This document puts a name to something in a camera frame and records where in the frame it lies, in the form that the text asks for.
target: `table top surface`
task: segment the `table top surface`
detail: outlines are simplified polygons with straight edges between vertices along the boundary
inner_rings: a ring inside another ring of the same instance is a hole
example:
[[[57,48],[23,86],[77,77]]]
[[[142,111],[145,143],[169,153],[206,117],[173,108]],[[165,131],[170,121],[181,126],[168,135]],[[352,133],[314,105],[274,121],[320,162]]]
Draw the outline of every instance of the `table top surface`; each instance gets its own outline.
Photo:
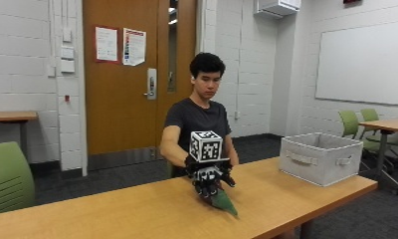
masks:
[[[0,112],[0,121],[35,120],[36,112]]]
[[[371,126],[386,130],[398,131],[398,119],[383,119],[376,121],[364,121],[359,123],[363,126]]]
[[[360,177],[320,187],[278,170],[278,158],[242,164],[223,185],[238,217],[205,204],[180,177],[0,214],[0,238],[270,238],[376,188]]]

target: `fiducial marker cube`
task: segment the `fiducial marker cube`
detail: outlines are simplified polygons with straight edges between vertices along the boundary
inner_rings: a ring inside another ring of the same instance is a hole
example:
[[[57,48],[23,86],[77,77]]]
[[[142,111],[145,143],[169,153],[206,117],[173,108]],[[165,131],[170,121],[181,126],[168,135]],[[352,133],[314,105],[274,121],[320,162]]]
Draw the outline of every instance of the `fiducial marker cube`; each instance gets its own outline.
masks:
[[[222,138],[210,131],[193,131],[190,138],[190,156],[197,162],[223,161],[221,158]]]

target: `green leaf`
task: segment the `green leaf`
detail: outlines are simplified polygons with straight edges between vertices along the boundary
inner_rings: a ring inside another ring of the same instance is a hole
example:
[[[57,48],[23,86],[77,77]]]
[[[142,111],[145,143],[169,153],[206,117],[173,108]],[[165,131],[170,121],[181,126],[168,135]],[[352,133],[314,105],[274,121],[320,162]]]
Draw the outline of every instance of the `green leaf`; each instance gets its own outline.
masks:
[[[210,199],[211,206],[222,209],[223,211],[227,211],[233,216],[237,216],[237,210],[223,190],[218,189],[217,195],[214,195]]]

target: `air conditioning unit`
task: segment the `air conditioning unit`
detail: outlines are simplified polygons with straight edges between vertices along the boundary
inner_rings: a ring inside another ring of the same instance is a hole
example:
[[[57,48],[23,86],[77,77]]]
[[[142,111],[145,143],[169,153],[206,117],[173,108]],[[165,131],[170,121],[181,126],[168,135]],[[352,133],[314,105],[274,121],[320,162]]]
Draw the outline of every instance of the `air conditioning unit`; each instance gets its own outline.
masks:
[[[253,14],[275,19],[296,13],[299,7],[300,0],[253,0]]]

